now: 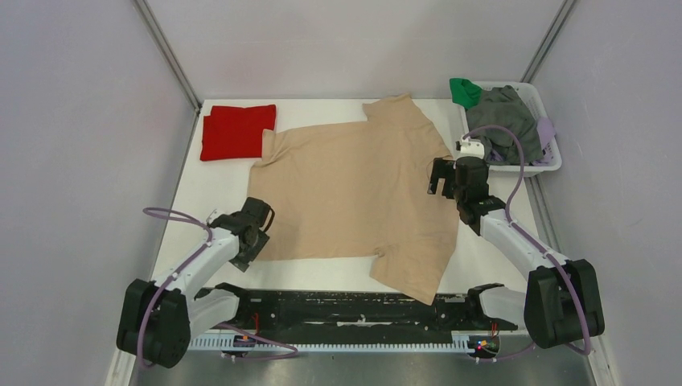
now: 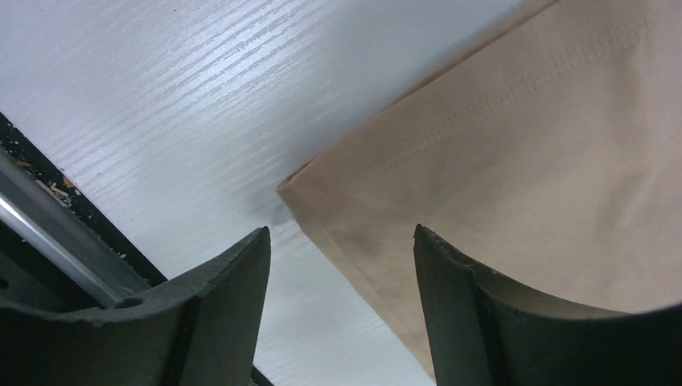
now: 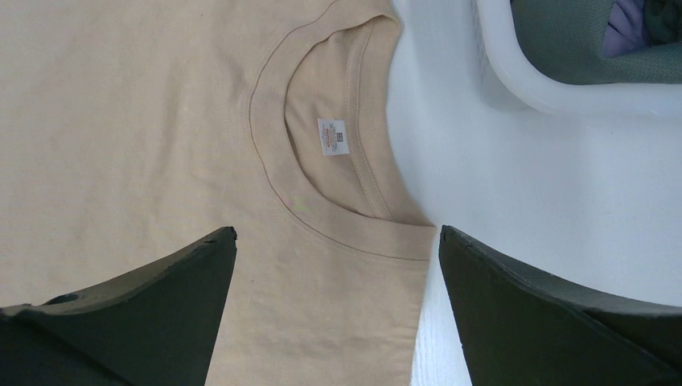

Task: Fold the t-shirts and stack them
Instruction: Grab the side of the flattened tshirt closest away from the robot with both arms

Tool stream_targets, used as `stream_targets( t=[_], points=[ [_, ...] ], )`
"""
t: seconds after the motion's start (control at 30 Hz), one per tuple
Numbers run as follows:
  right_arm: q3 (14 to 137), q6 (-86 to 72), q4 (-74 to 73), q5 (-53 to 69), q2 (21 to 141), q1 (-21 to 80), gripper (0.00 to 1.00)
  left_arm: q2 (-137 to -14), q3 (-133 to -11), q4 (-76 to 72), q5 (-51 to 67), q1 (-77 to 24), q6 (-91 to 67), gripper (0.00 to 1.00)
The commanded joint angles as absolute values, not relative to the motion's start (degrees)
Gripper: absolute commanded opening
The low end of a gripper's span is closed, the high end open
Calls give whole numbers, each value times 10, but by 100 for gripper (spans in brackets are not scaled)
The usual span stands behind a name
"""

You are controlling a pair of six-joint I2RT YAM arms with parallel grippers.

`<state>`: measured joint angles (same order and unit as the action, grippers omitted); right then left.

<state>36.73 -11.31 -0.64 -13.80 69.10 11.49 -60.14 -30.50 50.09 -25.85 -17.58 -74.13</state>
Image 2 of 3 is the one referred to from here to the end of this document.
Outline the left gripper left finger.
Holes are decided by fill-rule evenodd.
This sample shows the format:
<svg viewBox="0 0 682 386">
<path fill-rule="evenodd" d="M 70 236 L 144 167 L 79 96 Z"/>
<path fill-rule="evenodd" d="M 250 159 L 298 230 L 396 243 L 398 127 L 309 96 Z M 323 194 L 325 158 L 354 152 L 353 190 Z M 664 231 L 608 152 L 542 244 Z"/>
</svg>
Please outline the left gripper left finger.
<svg viewBox="0 0 682 386">
<path fill-rule="evenodd" d="M 246 385 L 271 262 L 268 228 L 112 308 L 1 301 L 4 385 Z"/>
</svg>

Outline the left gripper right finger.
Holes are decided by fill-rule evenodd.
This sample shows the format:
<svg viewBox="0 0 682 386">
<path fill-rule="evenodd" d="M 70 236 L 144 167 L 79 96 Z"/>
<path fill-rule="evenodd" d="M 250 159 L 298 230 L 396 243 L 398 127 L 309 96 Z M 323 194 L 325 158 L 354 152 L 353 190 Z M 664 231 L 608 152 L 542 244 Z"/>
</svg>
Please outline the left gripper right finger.
<svg viewBox="0 0 682 386">
<path fill-rule="evenodd" d="M 678 385 L 681 308 L 624 314 L 498 273 L 422 225 L 413 255 L 439 385 Z"/>
</svg>

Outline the beige t shirt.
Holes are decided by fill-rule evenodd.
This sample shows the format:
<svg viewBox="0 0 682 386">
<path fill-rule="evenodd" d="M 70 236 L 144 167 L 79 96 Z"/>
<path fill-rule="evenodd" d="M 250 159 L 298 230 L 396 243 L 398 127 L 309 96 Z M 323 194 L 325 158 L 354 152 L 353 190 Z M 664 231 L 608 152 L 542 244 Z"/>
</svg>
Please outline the beige t shirt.
<svg viewBox="0 0 682 386">
<path fill-rule="evenodd" d="M 528 1 L 277 191 L 427 374 L 418 224 L 559 298 L 676 303 L 681 4 Z"/>
</svg>

